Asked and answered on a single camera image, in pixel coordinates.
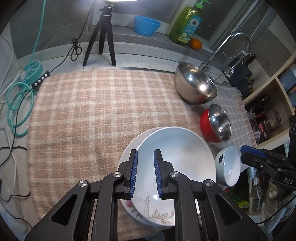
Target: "blue container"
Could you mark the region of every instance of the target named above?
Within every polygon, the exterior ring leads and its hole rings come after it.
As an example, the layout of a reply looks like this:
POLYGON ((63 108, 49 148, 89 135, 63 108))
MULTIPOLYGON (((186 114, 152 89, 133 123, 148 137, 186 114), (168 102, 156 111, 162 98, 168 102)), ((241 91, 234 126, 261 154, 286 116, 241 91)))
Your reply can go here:
POLYGON ((288 97, 290 99, 290 102, 292 104, 293 107, 296 107, 296 91, 292 92, 292 93, 288 93, 288 97))
POLYGON ((296 64, 292 64, 292 66, 283 73, 279 80, 286 92, 292 89, 296 85, 296 64))
POLYGON ((152 36, 161 25, 153 18, 135 16, 134 31, 144 36, 152 36))

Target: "black cable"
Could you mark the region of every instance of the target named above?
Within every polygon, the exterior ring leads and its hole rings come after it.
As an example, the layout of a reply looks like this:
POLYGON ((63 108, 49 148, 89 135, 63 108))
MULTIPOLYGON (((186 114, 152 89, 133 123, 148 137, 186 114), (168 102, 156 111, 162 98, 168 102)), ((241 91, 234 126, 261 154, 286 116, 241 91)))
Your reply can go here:
POLYGON ((264 220, 263 222, 260 222, 260 223, 255 223, 255 224, 262 224, 262 223, 265 223, 267 221, 269 221, 270 219, 272 219, 280 210, 282 210, 284 207, 286 207, 288 204, 290 204, 294 198, 296 198, 296 195, 290 200, 288 201, 284 206, 282 206, 279 210, 277 210, 273 215, 271 215, 268 219, 264 220))
POLYGON ((91 5, 91 7, 90 7, 90 9, 89 9, 89 12, 88 12, 88 14, 87 14, 87 16, 86 16, 86 19, 85 19, 85 21, 84 21, 84 24, 83 24, 83 27, 82 27, 82 30, 81 30, 81 33, 80 33, 79 37, 78 37, 78 38, 73 38, 73 39, 72 39, 72 46, 71 46, 69 52, 67 53, 66 57, 64 58, 64 60, 63 60, 59 65, 57 65, 56 67, 54 67, 49 73, 53 72, 57 67, 59 67, 62 63, 65 62, 65 60, 66 60, 67 57, 69 56, 69 53, 71 52, 72 49, 73 49, 73 50, 72 50, 72 53, 71 53, 71 56, 70 56, 70 58, 71 58, 72 61, 75 61, 75 60, 78 58, 78 55, 80 55, 80 54, 82 53, 82 48, 80 47, 80 44, 78 44, 78 40, 80 39, 80 37, 81 37, 81 35, 82 35, 82 33, 83 33, 83 30, 84 30, 84 28, 85 28, 85 25, 86 25, 87 19, 89 18, 89 14, 90 14, 90 12, 91 12, 91 10, 92 10, 94 4, 95 4, 95 1, 93 2, 93 4, 91 5), (72 58, 74 51, 75 51, 75 54, 76 54, 76 58, 75 58, 75 59, 72 58))
MULTIPOLYGON (((0 148, 0 152, 1 152, 2 149, 10 149, 10 147, 9 146, 3 146, 3 147, 1 147, 0 148)), ((27 151, 26 147, 23 147, 23 146, 14 146, 14 147, 12 147, 12 149, 24 149, 24 150, 27 151)), ((27 195, 18 195, 18 194, 16 194, 15 196, 16 197, 29 197, 30 195, 31 195, 31 193, 29 192, 27 195)), ((13 194, 11 194, 9 196, 8 200, 3 199, 1 196, 0 196, 0 199, 2 199, 2 201, 4 201, 4 202, 9 202, 10 199, 11 199, 11 197, 13 197, 13 194)))
MULTIPOLYGON (((16 194, 15 196, 16 196, 16 197, 29 197, 29 196, 31 196, 31 193, 29 192, 27 195, 18 195, 18 194, 16 194)), ((3 199, 1 196, 0 196, 0 199, 1 199, 2 201, 4 201, 4 202, 9 202, 10 199, 11 199, 11 197, 13 197, 13 194, 11 194, 11 195, 9 196, 8 200, 3 199)))
MULTIPOLYGON (((3 146, 3 147, 0 148, 0 151, 1 151, 2 149, 10 149, 10 147, 9 147, 9 146, 3 146)), ((23 149, 23 150, 25 150, 25 151, 28 151, 28 150, 26 149, 26 147, 23 147, 23 146, 14 146, 14 147, 12 147, 12 149, 23 149)))
MULTIPOLYGON (((19 112, 19 110, 20 110, 20 106, 22 105, 23 100, 25 99, 25 97, 27 96, 27 94, 29 94, 32 90, 33 90, 33 88, 31 88, 31 89, 25 94, 25 96, 22 98, 22 100, 21 100, 21 102, 20 102, 20 105, 19 105, 19 107, 18 107, 18 109, 17 109, 17 115, 16 115, 16 117, 15 117, 15 132, 14 132, 14 135, 13 135, 13 141, 12 141, 12 144, 11 144, 10 152, 9 152, 9 155, 8 155, 8 157, 6 158, 6 160, 5 160, 4 162, 2 162, 2 164, 0 165, 0 169, 1 169, 1 167, 2 167, 2 166, 8 161, 8 159, 10 158, 10 155, 11 155, 12 150, 13 150, 13 144, 14 144, 14 142, 15 142, 15 136, 16 136, 16 133, 17 133, 17 116, 18 116, 18 112, 19 112)), ((24 221, 25 223, 27 223, 27 225, 29 225, 30 228, 32 229, 32 226, 31 226, 26 220, 24 220, 23 218, 17 218, 17 217, 15 217, 15 216, 13 216, 13 215, 12 215, 12 214, 6 209, 6 207, 3 205, 3 203, 2 203, 2 199, 0 199, 0 203, 2 204, 3 208, 6 210, 6 212, 7 212, 10 216, 12 216, 12 217, 15 218, 15 219, 23 220, 23 221, 24 221)))
POLYGON ((0 203, 2 204, 3 208, 5 209, 5 211, 6 211, 10 216, 12 216, 12 217, 15 218, 15 219, 23 220, 23 221, 24 221, 25 223, 27 223, 27 225, 29 225, 30 228, 32 229, 31 224, 29 224, 25 219, 23 219, 23 218, 17 218, 17 217, 15 217, 15 216, 13 216, 13 215, 12 215, 12 214, 6 209, 6 207, 3 205, 1 199, 0 199, 0 203))
MULTIPOLYGON (((22 105, 23 100, 25 99, 25 97, 27 96, 27 94, 29 94, 32 90, 33 90, 33 88, 31 88, 31 89, 25 94, 25 96, 22 98, 22 100, 21 100, 21 102, 20 102, 20 105, 19 105, 19 107, 18 107, 18 109, 17 109, 17 116, 18 116, 18 112, 19 112, 19 110, 20 110, 20 106, 22 105)), ((15 132, 14 132, 14 135, 13 135, 13 141, 12 141, 12 144, 11 144, 12 147, 13 147, 13 144, 14 144, 14 142, 15 142, 15 136, 16 136, 16 133, 17 133, 17 116, 16 116, 16 118, 15 118, 15 132)), ((12 150, 13 150, 13 148, 10 149, 9 155, 8 155, 8 157, 6 158, 6 160, 5 160, 4 162, 1 163, 1 165, 0 165, 0 169, 1 169, 1 167, 2 167, 2 166, 8 161, 8 159, 10 158, 10 155, 11 155, 12 150)))

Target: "stainless steel bowl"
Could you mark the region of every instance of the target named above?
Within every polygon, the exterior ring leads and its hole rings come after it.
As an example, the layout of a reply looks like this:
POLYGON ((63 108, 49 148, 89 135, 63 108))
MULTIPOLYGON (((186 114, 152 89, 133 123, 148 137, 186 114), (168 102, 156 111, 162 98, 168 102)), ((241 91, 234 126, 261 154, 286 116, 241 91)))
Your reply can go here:
POLYGON ((210 105, 209 120, 216 137, 220 141, 228 141, 231 136, 230 120, 220 105, 210 105))
POLYGON ((217 96, 217 89, 203 71, 189 63, 180 63, 175 72, 175 88, 191 104, 204 104, 217 96))

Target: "label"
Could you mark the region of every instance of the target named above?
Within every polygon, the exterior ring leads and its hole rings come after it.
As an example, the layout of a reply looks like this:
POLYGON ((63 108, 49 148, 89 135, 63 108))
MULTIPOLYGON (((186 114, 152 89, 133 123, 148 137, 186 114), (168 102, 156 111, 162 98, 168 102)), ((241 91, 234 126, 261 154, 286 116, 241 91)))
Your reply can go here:
POLYGON ((223 161, 223 154, 219 157, 219 163, 223 161))
POLYGON ((184 43, 188 43, 189 40, 193 37, 195 31, 199 27, 202 18, 198 15, 193 15, 190 19, 189 23, 185 26, 183 31, 181 32, 178 40, 184 43))
POLYGON ((284 176, 283 173, 281 173, 280 171, 278 172, 278 174, 280 175, 280 178, 277 180, 278 183, 282 183, 282 184, 286 184, 288 186, 292 186, 295 187, 296 182, 294 181, 293 178, 290 178, 289 176, 284 176))
POLYGON ((296 86, 290 90, 290 94, 292 94, 296 90, 296 86))
POLYGON ((257 144, 260 144, 260 143, 269 139, 269 136, 267 133, 267 128, 266 128, 264 121, 262 121, 258 124, 257 129, 255 127, 253 127, 253 133, 255 135, 255 139, 256 139, 257 144))

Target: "white bowl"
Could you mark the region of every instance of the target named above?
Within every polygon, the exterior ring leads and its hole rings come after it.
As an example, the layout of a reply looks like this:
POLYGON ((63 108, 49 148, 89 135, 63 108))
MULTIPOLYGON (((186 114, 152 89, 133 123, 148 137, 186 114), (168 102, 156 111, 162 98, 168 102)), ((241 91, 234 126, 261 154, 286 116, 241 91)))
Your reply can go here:
POLYGON ((217 182, 232 187, 240 175, 241 160, 235 146, 229 146, 218 153, 215 158, 217 182))
POLYGON ((181 127, 160 129, 138 146, 138 169, 132 202, 144 218, 158 225, 173 226, 174 200, 161 200, 157 193, 153 161, 155 149, 161 150, 163 159, 171 162, 174 170, 199 182, 205 179, 216 181, 215 161, 206 142, 194 132, 181 127))

